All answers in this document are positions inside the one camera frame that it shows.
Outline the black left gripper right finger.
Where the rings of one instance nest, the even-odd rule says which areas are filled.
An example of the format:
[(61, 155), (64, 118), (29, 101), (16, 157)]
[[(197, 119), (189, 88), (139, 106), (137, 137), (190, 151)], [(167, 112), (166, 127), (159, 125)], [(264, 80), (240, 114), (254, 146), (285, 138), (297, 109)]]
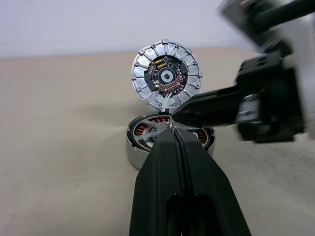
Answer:
[(186, 185), (183, 200), (184, 236), (249, 236), (232, 186), (223, 170), (191, 133), (178, 130), (181, 168)]

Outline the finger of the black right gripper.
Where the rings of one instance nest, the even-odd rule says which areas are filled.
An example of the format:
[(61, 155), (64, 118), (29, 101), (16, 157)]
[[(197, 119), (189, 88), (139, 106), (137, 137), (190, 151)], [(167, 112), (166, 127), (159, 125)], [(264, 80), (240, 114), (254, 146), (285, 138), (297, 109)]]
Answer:
[(241, 104), (237, 86), (209, 91), (191, 97), (174, 110), (172, 118), (186, 126), (213, 127), (233, 124)]

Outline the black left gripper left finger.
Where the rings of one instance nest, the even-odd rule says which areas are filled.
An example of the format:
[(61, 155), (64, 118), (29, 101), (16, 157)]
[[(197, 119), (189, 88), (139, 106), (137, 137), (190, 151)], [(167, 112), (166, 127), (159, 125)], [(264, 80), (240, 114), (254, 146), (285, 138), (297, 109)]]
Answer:
[(174, 133), (160, 133), (135, 182), (129, 235), (181, 235), (179, 147)]

